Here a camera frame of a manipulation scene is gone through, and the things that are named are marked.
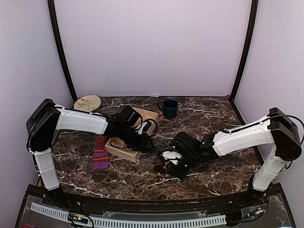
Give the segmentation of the brown argyle sock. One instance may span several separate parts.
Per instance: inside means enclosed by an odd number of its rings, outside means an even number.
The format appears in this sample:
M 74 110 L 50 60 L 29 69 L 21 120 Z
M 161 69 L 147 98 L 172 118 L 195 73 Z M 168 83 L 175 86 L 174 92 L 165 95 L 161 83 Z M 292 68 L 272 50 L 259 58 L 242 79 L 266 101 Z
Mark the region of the brown argyle sock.
M 160 164 L 154 166 L 154 171 L 162 175 L 168 174 L 170 176 L 175 176 L 173 170 L 175 165 L 171 161 L 162 161 Z

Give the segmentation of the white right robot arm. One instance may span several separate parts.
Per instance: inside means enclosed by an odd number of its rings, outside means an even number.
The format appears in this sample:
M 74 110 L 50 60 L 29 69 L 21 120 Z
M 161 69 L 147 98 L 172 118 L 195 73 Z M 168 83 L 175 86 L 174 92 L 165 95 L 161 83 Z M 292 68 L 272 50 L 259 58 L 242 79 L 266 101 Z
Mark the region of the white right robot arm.
M 172 176 L 182 180 L 199 162 L 205 163 L 231 152 L 264 144 L 272 146 L 262 167 L 252 178 L 251 187 L 264 192 L 281 170 L 300 157 L 303 137 L 299 136 L 295 117 L 274 107 L 257 121 L 230 130 L 205 135 L 202 141 L 185 132 L 178 133 L 158 157 L 169 163 Z

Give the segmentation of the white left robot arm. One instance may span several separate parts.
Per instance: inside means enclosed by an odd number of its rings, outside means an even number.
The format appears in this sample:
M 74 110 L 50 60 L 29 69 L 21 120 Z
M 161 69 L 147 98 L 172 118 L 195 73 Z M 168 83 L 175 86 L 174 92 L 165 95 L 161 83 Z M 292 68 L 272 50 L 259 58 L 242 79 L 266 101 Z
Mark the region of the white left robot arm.
M 156 150 L 152 141 L 157 128 L 147 133 L 144 127 L 151 119 L 131 106 L 115 114 L 102 114 L 73 110 L 45 99 L 26 122 L 27 151 L 33 156 L 36 172 L 47 191 L 60 189 L 52 149 L 63 132 L 85 132 L 121 139 L 128 149 L 136 152 Z

